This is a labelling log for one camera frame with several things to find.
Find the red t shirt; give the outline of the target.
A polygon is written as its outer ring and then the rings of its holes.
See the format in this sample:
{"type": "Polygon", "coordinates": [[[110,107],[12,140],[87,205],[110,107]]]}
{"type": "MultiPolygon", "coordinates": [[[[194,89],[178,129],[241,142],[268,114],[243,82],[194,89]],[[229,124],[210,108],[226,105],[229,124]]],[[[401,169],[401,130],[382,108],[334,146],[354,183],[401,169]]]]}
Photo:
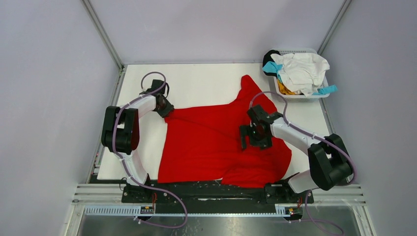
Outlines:
{"type": "Polygon", "coordinates": [[[176,109],[166,117],[158,182],[220,180],[222,184],[262,188],[281,180],[292,159],[292,151],[283,140],[272,139],[272,147],[264,150],[241,147],[239,127],[250,122],[247,110],[251,99],[268,113],[277,110],[245,75],[231,103],[176,109]]]}

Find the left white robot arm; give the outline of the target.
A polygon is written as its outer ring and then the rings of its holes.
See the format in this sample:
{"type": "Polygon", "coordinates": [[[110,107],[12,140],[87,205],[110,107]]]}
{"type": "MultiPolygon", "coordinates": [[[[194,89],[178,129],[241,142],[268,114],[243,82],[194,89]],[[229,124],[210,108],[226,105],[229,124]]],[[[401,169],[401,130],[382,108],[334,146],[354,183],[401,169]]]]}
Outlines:
{"type": "Polygon", "coordinates": [[[105,110],[101,143],[121,163],[126,182],[136,185],[133,194],[140,202],[150,200],[153,190],[146,185],[149,175],[137,152],[140,141],[139,120],[151,112],[158,113],[162,118],[173,112],[174,106],[165,95],[168,89],[165,81],[154,79],[149,89],[128,104],[122,107],[108,106],[105,110]]]}

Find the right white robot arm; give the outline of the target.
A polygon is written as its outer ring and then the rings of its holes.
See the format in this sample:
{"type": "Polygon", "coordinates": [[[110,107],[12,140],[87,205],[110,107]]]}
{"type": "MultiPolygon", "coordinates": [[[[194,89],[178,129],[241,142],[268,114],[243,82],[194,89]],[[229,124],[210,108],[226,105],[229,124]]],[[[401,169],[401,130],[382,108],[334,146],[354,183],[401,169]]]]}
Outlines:
{"type": "Polygon", "coordinates": [[[308,170],[285,180],[287,186],[282,189],[284,200],[293,203],[307,190],[328,191],[354,175],[355,168],[340,136],[320,137],[290,123],[285,112],[269,114],[260,105],[249,108],[247,115],[250,123],[239,127],[242,149],[248,145],[267,149],[272,147],[272,139],[277,138],[308,157],[308,170]]]}

